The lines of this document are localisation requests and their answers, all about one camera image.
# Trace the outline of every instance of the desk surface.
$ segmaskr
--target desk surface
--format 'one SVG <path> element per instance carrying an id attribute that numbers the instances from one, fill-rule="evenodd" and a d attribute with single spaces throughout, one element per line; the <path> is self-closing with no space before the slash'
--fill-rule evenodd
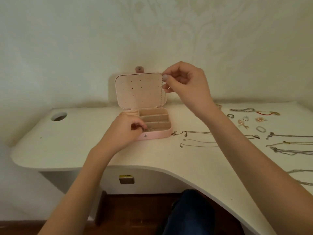
<path id="1" fill-rule="evenodd" d="M 174 131 L 182 130 L 208 132 L 207 127 L 184 105 L 168 105 Z M 255 112 L 230 112 L 229 109 L 255 108 L 256 110 L 277 111 L 281 116 L 264 116 L 268 121 L 257 123 L 255 118 L 262 115 Z M 119 107 L 105 108 L 68 108 L 54 109 L 47 114 L 13 148 L 13 161 L 23 167 L 38 171 L 61 171 L 81 168 L 89 150 L 101 139 L 114 118 L 119 114 Z M 275 153 L 267 144 L 282 142 L 312 142 L 312 138 L 265 138 L 270 132 L 286 135 L 313 135 L 313 112 L 295 102 L 271 104 L 223 104 L 225 114 L 232 113 L 231 119 L 238 125 L 239 118 L 247 115 L 249 129 L 240 127 L 246 135 L 259 135 L 261 139 L 251 139 L 261 151 L 277 163 L 282 169 L 313 169 L 313 157 L 297 154 L 289 156 Z M 58 122 L 51 117 L 59 112 L 68 116 Z M 258 132 L 257 126 L 267 132 Z M 252 198 L 244 188 L 236 173 L 217 148 L 183 146 L 180 143 L 200 145 L 214 142 L 212 135 L 189 133 L 170 136 L 169 138 L 138 141 L 114 156 L 109 166 L 129 166 L 151 169 L 172 175 L 193 186 L 223 206 L 256 234 L 275 234 Z M 313 150 L 313 146 L 278 145 L 278 148 L 292 150 Z M 313 173 L 291 174 L 294 178 L 313 183 Z M 304 186 L 313 194 L 313 186 Z"/>

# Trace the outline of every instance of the ring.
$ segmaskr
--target ring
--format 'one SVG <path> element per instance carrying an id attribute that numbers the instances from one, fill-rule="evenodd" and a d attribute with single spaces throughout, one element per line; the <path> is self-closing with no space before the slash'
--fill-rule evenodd
<path id="1" fill-rule="evenodd" d="M 261 133 L 265 133 L 265 132 L 266 132 L 266 129 L 263 128 L 262 126 L 257 126 L 257 127 L 256 127 L 256 130 L 259 131 L 259 132 L 261 132 Z"/>

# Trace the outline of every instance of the jewelry box lid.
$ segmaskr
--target jewelry box lid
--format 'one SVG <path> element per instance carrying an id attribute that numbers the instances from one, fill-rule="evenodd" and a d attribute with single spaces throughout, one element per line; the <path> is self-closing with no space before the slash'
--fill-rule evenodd
<path id="1" fill-rule="evenodd" d="M 119 75 L 115 79 L 118 105 L 124 110 L 155 108 L 166 103 L 161 73 Z"/>

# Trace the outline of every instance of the red string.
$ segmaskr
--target red string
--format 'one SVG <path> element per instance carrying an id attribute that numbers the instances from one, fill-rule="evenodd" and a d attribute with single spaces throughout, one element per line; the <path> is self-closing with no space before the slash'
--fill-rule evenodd
<path id="1" fill-rule="evenodd" d="M 267 115 L 267 114 L 262 114 L 262 113 L 260 113 L 260 112 L 258 112 L 258 111 L 256 111 L 258 114 L 260 114 L 260 115 Z M 268 115 L 271 115 L 271 114 L 274 114 L 274 112 L 272 112 L 272 113 L 270 113 L 270 114 L 268 114 Z"/>

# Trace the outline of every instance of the blue jeans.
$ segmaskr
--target blue jeans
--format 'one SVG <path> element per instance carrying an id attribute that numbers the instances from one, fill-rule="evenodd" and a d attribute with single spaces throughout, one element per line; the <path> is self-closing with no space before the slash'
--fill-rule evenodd
<path id="1" fill-rule="evenodd" d="M 174 206 L 163 235 L 213 235 L 215 212 L 196 190 L 185 190 Z"/>

